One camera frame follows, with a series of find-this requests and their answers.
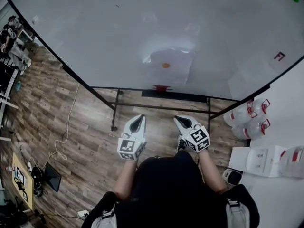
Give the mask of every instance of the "whiteboard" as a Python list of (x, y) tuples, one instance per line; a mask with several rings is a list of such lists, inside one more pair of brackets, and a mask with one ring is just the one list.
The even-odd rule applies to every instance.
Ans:
[(303, 0), (11, 1), (92, 87), (242, 100), (304, 54)]

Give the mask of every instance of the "plastic bottle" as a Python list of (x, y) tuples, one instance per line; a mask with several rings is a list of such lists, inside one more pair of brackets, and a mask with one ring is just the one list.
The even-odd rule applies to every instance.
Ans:
[(283, 176), (304, 178), (304, 146), (297, 146), (281, 154), (279, 169)]
[(268, 119), (265, 121), (256, 120), (250, 121), (249, 123), (245, 123), (240, 126), (235, 126), (232, 128), (232, 132), (238, 139), (255, 140), (265, 135), (265, 129), (267, 129), (269, 126), (270, 122)]
[(266, 114), (266, 109), (270, 106), (267, 99), (257, 99), (249, 101), (232, 111), (224, 114), (224, 121), (231, 127), (239, 126), (249, 122), (251, 119)]

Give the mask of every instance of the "wooden floor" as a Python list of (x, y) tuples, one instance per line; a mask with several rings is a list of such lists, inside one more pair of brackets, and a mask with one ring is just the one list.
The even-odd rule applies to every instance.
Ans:
[[(0, 143), (2, 182), (13, 196), (11, 174), (4, 168), (10, 165), (13, 152), (19, 158), (22, 156), (15, 137), (8, 131), (16, 132), (26, 161), (33, 157), (36, 164), (42, 167), (55, 151), (54, 140), (66, 138), (67, 116), (78, 86), (78, 82), (43, 47), (36, 49), (31, 68), (18, 81), (22, 82), (22, 89), (12, 91), (11, 102), (17, 104), (19, 109), (7, 108), (2, 132), (2, 136), (11, 137), (13, 142)], [(115, 101), (115, 91), (98, 92), (106, 99)], [(136, 91), (124, 91), (120, 101), (207, 109), (203, 103), (146, 98)], [(232, 104), (220, 100), (212, 100), (211, 103), (213, 111)], [(118, 137), (125, 123), (138, 114), (147, 117), (147, 145), (139, 162), (151, 156), (174, 155), (179, 134), (173, 122), (174, 115), (189, 114), (206, 127), (208, 125), (207, 114), (118, 106), (115, 120), (118, 131), (111, 132), (112, 110), (80, 86), (70, 117), (69, 139), (66, 144), (57, 144), (67, 160), (55, 154), (49, 161), (62, 175), (59, 191), (55, 193), (44, 185), (46, 193), (40, 198), (35, 197), (35, 209), (45, 214), (67, 216), (77, 216), (77, 211), (84, 209), (91, 210), (111, 189), (122, 168), (124, 161), (116, 153)], [(228, 166), (233, 146), (244, 146), (244, 143), (235, 139), (222, 117), (212, 120), (209, 152), (221, 172)], [(47, 216), (46, 220), (48, 227), (56, 228), (81, 227), (82, 224), (79, 219), (58, 216)]]

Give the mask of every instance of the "power strip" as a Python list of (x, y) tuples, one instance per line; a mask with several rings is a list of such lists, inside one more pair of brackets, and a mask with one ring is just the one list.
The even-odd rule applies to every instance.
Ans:
[(89, 211), (83, 210), (83, 211), (77, 212), (77, 214), (80, 218), (85, 219), (89, 215)]

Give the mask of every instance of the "orange dot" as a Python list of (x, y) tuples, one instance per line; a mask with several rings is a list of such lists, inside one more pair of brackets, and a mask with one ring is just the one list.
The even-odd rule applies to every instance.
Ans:
[(164, 64), (162, 65), (162, 67), (163, 67), (163, 68), (169, 68), (169, 67), (170, 67), (170, 64), (169, 64), (169, 63), (164, 63)]

